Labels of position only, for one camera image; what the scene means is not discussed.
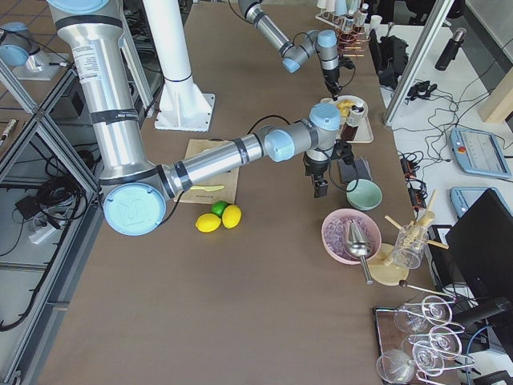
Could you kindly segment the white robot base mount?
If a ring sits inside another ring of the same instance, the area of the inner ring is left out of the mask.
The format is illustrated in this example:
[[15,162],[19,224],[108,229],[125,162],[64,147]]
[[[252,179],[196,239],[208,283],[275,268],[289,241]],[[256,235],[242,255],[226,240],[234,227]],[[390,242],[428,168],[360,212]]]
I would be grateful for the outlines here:
[[204,94],[193,80],[179,3],[147,0],[143,7],[164,77],[155,127],[207,132],[215,96]]

